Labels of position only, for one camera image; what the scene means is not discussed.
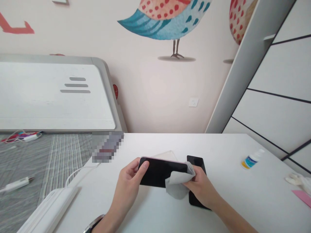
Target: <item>cleaning cloth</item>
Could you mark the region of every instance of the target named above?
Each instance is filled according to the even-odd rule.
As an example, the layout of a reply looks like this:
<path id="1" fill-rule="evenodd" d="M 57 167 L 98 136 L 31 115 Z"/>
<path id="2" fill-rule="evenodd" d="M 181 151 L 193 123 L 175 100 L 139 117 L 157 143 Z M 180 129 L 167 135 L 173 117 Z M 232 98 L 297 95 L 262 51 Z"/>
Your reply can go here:
<path id="1" fill-rule="evenodd" d="M 190 162 L 185 162 L 188 166 L 187 173 L 171 172 L 171 176 L 165 179 L 166 192 L 175 199 L 183 199 L 189 189 L 182 183 L 188 182 L 195 176 L 194 169 Z"/>

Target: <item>white desk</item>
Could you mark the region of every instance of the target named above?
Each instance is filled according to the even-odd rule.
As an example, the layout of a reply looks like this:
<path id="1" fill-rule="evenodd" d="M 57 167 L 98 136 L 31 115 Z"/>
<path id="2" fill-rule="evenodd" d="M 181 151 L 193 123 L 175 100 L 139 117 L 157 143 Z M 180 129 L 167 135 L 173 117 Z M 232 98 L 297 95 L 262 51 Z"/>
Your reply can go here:
<path id="1" fill-rule="evenodd" d="M 284 177 L 292 172 L 266 151 L 250 170 L 240 162 L 262 148 L 246 134 L 125 134 L 111 163 L 81 170 L 70 186 L 81 187 L 55 232 L 83 232 L 112 202 L 120 170 L 136 157 L 173 150 L 178 161 L 202 157 L 220 195 L 258 232 L 311 232 L 311 208 L 296 197 Z M 218 216 L 175 200 L 164 188 L 140 186 L 119 232 L 228 232 Z"/>

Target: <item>electrical socket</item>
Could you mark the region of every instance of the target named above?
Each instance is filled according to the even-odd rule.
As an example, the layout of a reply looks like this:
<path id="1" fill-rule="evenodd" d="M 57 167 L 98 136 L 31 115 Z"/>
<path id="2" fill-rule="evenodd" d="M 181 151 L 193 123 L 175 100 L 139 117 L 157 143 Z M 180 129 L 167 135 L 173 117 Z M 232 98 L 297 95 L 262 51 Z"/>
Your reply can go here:
<path id="1" fill-rule="evenodd" d="M 199 99 L 197 99 L 197 98 L 190 98 L 190 100 L 189 100 L 189 107 L 196 107 L 196 106 L 198 106 L 198 102 L 199 102 Z"/>

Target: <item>pink card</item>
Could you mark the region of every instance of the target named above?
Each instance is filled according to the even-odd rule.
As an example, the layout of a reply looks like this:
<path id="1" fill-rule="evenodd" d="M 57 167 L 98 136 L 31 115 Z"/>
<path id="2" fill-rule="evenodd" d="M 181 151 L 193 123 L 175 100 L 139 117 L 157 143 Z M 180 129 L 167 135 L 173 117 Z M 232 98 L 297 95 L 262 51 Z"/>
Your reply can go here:
<path id="1" fill-rule="evenodd" d="M 302 190 L 292 190 L 292 192 L 311 208 L 311 197 L 308 194 Z"/>

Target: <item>bird legs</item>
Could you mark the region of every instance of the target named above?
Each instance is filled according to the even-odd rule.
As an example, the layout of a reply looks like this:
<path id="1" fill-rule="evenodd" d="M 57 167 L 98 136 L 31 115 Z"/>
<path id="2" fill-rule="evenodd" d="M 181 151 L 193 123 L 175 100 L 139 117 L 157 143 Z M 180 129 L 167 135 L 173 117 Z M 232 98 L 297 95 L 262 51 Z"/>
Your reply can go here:
<path id="1" fill-rule="evenodd" d="M 175 53 L 175 44 L 176 44 L 176 41 L 174 40 L 174 43 L 173 43 L 173 55 L 171 56 L 171 57 L 176 57 L 177 59 L 180 59 L 178 56 L 184 58 L 184 56 L 182 56 L 182 55 L 180 55 L 180 54 L 178 53 L 179 40 L 180 40 L 180 39 L 177 40 L 176 53 Z"/>

